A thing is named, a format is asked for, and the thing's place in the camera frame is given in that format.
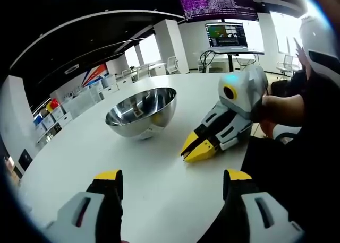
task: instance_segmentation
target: red object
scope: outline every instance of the red object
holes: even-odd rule
[[[88,79],[85,78],[82,86],[86,86],[91,80],[95,80],[98,76],[104,75],[106,72],[107,72],[106,64],[101,64],[97,67],[92,68],[90,71],[88,71],[88,73],[91,75],[88,77]]]
[[[51,101],[51,104],[50,104],[51,108],[55,109],[55,108],[59,107],[59,105],[60,104],[59,104],[58,100],[53,98],[53,100]]]

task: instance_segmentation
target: person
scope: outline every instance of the person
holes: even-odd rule
[[[300,47],[296,39],[296,56],[298,57],[302,69],[295,72],[292,78],[288,80],[280,80],[273,82],[269,87],[269,94],[279,97],[290,97],[301,94],[311,75],[311,66],[307,60],[304,49]]]
[[[241,170],[288,210],[290,221],[313,233],[322,226],[318,218],[325,219],[333,207],[329,195],[337,189],[332,157],[338,157],[340,61],[334,34],[320,20],[303,19],[300,35],[312,69],[305,91],[286,98],[264,96],[251,117],[301,130],[286,145],[251,137]]]
[[[296,39],[296,55],[303,67],[303,69],[298,70],[292,76],[291,80],[281,80],[273,82],[268,88],[268,94],[278,97],[291,97],[298,94],[302,94],[307,86],[307,81],[311,76],[312,68],[307,60],[307,56],[304,49],[301,48]],[[262,120],[260,122],[260,127],[268,138],[273,138],[273,130],[277,124],[269,120]]]

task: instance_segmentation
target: white chair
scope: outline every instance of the white chair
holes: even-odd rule
[[[277,62],[276,68],[281,71],[283,75],[290,73],[293,75],[293,57],[291,55],[285,55],[283,63]]]
[[[174,73],[180,74],[181,73],[180,70],[179,70],[179,67],[177,66],[177,60],[176,60],[175,56],[168,58],[166,70],[168,71],[169,74],[174,74]]]
[[[145,77],[151,77],[148,64],[137,67],[137,81]]]

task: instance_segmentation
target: metal bowl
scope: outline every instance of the metal bowl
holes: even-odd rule
[[[105,122],[123,137],[144,140],[161,132],[176,108],[176,90],[155,88],[131,96],[113,107]]]

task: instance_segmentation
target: display screen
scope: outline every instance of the display screen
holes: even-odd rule
[[[180,0],[188,22],[210,19],[258,21],[253,0]]]
[[[206,24],[210,47],[247,47],[247,39],[240,23]]]

